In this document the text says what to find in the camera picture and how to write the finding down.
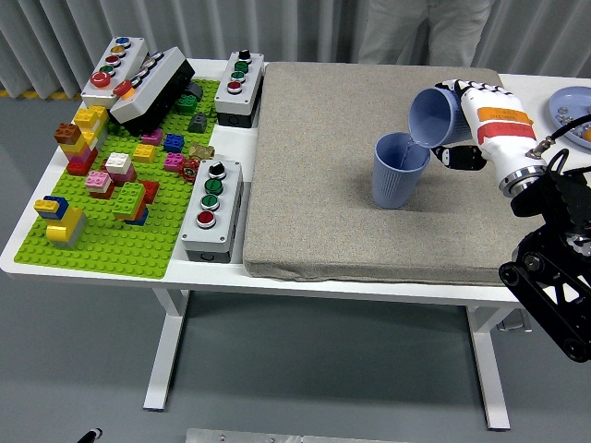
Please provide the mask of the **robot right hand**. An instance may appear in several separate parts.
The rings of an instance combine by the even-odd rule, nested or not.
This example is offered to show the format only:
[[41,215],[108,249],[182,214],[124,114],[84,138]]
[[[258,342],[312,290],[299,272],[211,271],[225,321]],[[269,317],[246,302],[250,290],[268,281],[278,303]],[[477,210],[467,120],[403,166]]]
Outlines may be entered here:
[[484,159],[493,162],[499,182],[524,168],[547,166],[527,156],[537,138],[533,121],[514,94],[501,86],[462,79],[445,80],[436,87],[459,99],[472,139]]

